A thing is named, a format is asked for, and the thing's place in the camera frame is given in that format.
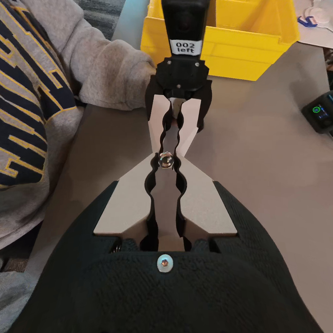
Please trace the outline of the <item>dark hard case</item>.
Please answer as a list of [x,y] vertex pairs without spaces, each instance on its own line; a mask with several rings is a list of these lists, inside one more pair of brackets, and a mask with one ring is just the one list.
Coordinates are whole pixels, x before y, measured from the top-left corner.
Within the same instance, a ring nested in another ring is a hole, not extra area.
[[323,48],[330,90],[333,90],[333,49]]

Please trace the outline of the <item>person's grey trouser lap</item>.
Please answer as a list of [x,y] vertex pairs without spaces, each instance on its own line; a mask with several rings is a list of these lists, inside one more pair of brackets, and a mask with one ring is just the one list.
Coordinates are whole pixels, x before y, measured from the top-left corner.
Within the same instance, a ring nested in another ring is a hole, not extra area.
[[1,250],[0,332],[7,332],[23,310],[37,284],[44,262],[30,258],[31,249]]

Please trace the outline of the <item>person's grey printed sweatshirt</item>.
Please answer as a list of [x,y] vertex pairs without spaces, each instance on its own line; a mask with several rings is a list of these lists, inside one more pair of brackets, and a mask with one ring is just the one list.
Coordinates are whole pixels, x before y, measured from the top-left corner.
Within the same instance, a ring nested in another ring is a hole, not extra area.
[[82,117],[39,9],[47,1],[1,1],[1,249],[44,219]]

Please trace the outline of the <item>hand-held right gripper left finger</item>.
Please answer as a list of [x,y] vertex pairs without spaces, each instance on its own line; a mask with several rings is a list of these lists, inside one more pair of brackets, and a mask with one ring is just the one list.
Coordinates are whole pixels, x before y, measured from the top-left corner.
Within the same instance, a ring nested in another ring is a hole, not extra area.
[[94,235],[133,239],[141,250],[158,250],[159,229],[151,195],[158,167],[158,154],[152,153],[118,180]]

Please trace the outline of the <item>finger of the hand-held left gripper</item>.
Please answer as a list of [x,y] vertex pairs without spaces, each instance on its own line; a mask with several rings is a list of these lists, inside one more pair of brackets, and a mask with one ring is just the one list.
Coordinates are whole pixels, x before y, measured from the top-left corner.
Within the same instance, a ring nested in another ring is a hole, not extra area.
[[165,136],[164,125],[165,117],[172,114],[172,105],[168,98],[164,95],[155,94],[152,102],[152,110],[150,119],[148,120],[148,128],[151,139],[152,152],[163,152],[163,140]]
[[200,99],[191,98],[185,101],[179,98],[172,98],[173,116],[183,120],[183,124],[178,125],[177,156],[185,156],[198,132],[200,106]]

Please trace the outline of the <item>yellow plastic bin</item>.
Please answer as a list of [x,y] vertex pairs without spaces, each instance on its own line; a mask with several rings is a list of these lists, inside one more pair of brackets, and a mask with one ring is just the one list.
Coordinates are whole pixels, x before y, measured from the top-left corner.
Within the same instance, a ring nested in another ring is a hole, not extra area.
[[201,59],[211,76],[256,81],[298,39],[291,0],[211,1]]

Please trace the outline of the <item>silver hex nut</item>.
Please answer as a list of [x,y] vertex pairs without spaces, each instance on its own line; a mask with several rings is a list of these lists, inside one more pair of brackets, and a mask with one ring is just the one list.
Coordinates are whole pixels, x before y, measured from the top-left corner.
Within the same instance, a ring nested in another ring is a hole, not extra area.
[[159,155],[159,166],[161,167],[161,164],[160,164],[160,158],[162,157],[162,156],[165,156],[165,155],[167,155],[167,156],[172,156],[173,157],[173,165],[174,165],[174,156],[173,156],[173,154],[172,153],[170,153],[170,152],[162,152],[162,153],[160,153],[160,155]]

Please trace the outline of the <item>black power station with display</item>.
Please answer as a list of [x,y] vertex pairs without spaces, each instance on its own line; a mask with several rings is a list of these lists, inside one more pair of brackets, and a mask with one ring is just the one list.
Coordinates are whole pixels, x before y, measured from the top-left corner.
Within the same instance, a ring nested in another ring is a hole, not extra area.
[[301,110],[302,115],[318,134],[333,135],[333,91],[322,94]]

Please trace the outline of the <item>instruction sheet on wooden stand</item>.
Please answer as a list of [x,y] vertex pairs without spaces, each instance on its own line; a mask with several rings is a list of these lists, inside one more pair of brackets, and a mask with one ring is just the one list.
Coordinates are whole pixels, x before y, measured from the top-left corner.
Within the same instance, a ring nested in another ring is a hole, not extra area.
[[333,48],[333,1],[332,0],[294,0],[298,22],[299,42],[323,48]]

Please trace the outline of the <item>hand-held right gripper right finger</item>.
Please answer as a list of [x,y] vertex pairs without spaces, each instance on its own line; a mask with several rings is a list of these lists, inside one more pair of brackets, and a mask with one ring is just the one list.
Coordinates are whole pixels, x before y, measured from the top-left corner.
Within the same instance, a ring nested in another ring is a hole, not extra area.
[[217,182],[181,155],[175,157],[174,170],[180,192],[176,229],[184,249],[191,250],[200,239],[236,236],[236,227],[215,186]]

